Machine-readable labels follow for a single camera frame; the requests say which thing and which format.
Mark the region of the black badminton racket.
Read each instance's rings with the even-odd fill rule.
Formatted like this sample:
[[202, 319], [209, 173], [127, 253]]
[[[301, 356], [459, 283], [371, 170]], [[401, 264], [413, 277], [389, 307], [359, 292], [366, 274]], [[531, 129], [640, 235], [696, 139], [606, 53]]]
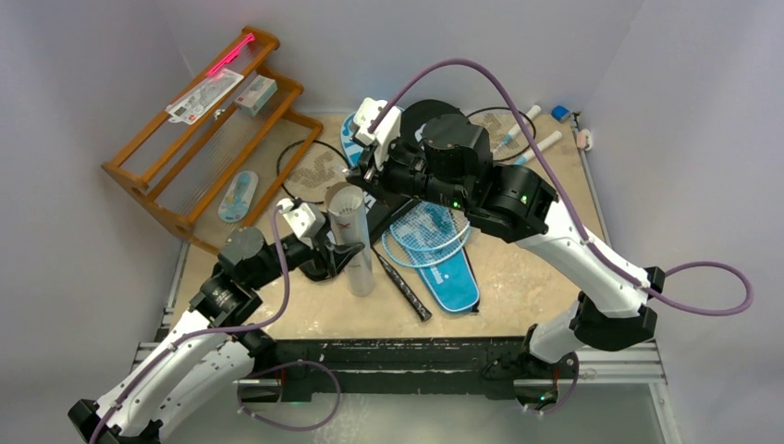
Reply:
[[[294, 166], [283, 182], [283, 189], [292, 199], [301, 198], [313, 204], [323, 204], [326, 190], [343, 179], [349, 169], [345, 154], [329, 143], [316, 140]], [[407, 301], [421, 322], [432, 318], [432, 313], [424, 306], [402, 275], [374, 247], [374, 237], [370, 237], [370, 251], [375, 255], [389, 281]]]
[[512, 164], [530, 148], [514, 115], [505, 106], [481, 108], [467, 115], [472, 124], [488, 131], [491, 151], [498, 163]]

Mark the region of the black Crossway racket cover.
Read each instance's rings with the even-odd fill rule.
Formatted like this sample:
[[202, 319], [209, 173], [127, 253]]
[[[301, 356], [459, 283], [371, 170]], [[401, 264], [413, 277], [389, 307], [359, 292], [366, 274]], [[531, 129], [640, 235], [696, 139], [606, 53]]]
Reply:
[[[405, 143], [417, 146], [419, 142], [416, 139], [416, 132], [429, 120], [448, 114], [465, 117], [457, 107], [445, 102], [435, 99], [416, 102], [402, 111], [400, 135]], [[361, 149], [351, 140], [353, 134], [353, 118], [354, 114], [351, 113], [344, 119], [341, 124], [340, 132], [342, 150], [344, 152], [349, 151], [347, 157], [351, 166], [359, 159], [361, 151]], [[392, 222], [403, 217], [405, 213], [417, 204], [417, 201], [401, 196], [390, 198], [386, 203], [376, 203], [374, 198], [368, 194], [366, 194], [365, 197], [366, 202], [371, 204], [369, 212], [367, 213], [367, 221], [370, 242], [372, 244], [375, 244], [381, 239], [383, 232], [386, 231]], [[301, 265], [299, 270], [308, 279], [314, 282], [330, 279], [330, 276], [326, 273], [325, 267], [323, 265], [316, 265], [314, 261]]]

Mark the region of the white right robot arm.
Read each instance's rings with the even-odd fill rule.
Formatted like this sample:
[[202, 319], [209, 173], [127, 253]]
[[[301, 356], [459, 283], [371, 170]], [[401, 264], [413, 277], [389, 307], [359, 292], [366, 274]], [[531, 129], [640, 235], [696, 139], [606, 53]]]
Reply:
[[355, 115], [349, 135], [361, 154], [349, 182], [378, 199], [458, 210], [472, 228], [535, 254], [578, 287], [567, 310], [529, 330], [519, 352], [526, 374], [541, 376], [583, 346], [616, 352], [653, 338], [658, 316], [648, 300], [663, 283], [658, 268], [624, 260], [535, 171], [498, 163], [488, 130], [462, 114], [432, 117], [420, 130], [418, 141], [406, 140], [398, 109]]

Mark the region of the white shuttlecock tube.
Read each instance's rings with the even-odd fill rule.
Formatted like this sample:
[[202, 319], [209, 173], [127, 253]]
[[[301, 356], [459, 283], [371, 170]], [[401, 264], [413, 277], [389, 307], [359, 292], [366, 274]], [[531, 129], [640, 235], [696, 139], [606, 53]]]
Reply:
[[365, 201], [364, 207], [354, 214], [336, 216], [328, 211], [328, 205], [334, 194], [344, 188], [360, 189], [347, 182], [329, 187], [325, 194], [326, 210], [333, 234], [339, 245], [352, 242], [362, 242], [365, 245], [364, 250], [350, 261], [344, 269], [344, 273], [347, 276], [349, 290], [352, 294], [361, 297], [368, 296], [374, 290], [374, 273]]

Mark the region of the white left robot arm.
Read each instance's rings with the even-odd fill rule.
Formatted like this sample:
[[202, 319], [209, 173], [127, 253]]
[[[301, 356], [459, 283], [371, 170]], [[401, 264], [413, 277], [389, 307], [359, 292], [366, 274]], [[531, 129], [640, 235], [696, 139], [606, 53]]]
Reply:
[[333, 278], [364, 248], [334, 244], [327, 228], [302, 235], [257, 228], [234, 231], [212, 275], [169, 334], [99, 399], [77, 401], [67, 416], [87, 443], [160, 443], [183, 419], [230, 382], [282, 376], [290, 367], [327, 368], [303, 358], [284, 361], [265, 328], [288, 307], [289, 273], [314, 266]]

